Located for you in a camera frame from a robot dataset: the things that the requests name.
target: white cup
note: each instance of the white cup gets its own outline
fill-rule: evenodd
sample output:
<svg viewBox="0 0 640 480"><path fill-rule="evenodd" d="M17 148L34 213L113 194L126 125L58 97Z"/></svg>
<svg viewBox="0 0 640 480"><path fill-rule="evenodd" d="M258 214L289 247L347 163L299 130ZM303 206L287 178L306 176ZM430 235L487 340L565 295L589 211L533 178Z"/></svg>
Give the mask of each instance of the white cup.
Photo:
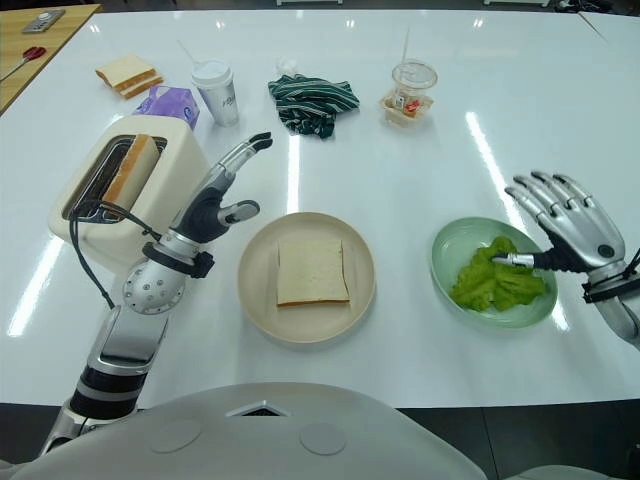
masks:
<svg viewBox="0 0 640 480"><path fill-rule="evenodd" d="M233 72L227 64L220 60L196 63L191 71L191 81L218 125L229 127L238 123Z"/></svg>

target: green lettuce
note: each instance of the green lettuce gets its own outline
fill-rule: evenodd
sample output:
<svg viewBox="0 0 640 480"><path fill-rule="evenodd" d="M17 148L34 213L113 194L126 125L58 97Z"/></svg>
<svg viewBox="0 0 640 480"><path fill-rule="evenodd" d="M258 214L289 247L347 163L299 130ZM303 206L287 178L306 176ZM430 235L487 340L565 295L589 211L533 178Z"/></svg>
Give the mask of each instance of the green lettuce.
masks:
<svg viewBox="0 0 640 480"><path fill-rule="evenodd" d="M491 305L503 311L515 305L529 305L545 292L544 281L533 276L533 269L492 262L498 253L517 253L517 249L503 236L496 237L491 246L477 249L449 292L454 302L478 312Z"/></svg>

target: red scissors handle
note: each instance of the red scissors handle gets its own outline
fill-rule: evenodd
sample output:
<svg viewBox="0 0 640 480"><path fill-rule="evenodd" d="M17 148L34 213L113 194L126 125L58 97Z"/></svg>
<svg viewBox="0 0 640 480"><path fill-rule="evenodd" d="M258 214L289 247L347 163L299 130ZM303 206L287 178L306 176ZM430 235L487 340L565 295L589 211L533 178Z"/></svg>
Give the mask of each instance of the red scissors handle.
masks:
<svg viewBox="0 0 640 480"><path fill-rule="evenodd" d="M40 58L42 55L47 53L47 49L44 47L31 47L22 54L22 58L27 61L35 60L36 58Z"/></svg>

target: beige plate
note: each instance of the beige plate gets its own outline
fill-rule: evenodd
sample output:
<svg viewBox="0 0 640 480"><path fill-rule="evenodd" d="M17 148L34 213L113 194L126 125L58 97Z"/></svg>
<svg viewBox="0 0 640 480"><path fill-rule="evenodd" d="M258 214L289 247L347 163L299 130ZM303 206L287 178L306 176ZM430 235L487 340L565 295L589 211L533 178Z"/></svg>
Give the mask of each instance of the beige plate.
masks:
<svg viewBox="0 0 640 480"><path fill-rule="evenodd" d="M348 304L276 305L278 242L295 238L342 240ZM268 334L294 343L322 342L353 327L369 307L375 283L373 258L362 237L322 213L292 213L270 223L251 239L238 268L240 303L247 316Z"/></svg>

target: plate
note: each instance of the plate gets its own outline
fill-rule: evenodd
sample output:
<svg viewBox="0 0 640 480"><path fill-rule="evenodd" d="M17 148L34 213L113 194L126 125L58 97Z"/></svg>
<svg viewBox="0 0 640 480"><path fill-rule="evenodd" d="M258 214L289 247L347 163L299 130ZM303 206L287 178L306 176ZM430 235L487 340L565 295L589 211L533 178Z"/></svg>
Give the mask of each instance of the plate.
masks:
<svg viewBox="0 0 640 480"><path fill-rule="evenodd" d="M476 249L488 247L499 235L509 238L519 252L541 251L533 240L511 225L489 218L462 218L440 230L433 242L433 278L447 300L465 316L499 327L519 328L533 325L546 318L556 304L558 284L553 272L537 270L535 273L544 279L546 292L543 295L536 297L530 305L516 305L503 312L494 307L484 312L476 312L459 307L449 297L449 291L458 279L458 272L469 264Z"/></svg>
<svg viewBox="0 0 640 480"><path fill-rule="evenodd" d="M349 303L278 308L278 242L297 238L342 240ZM342 220L322 213L292 213L251 239L240 259L238 292L246 315L269 335L293 343L323 342L349 330L367 311L375 292L373 257L358 232Z"/></svg>

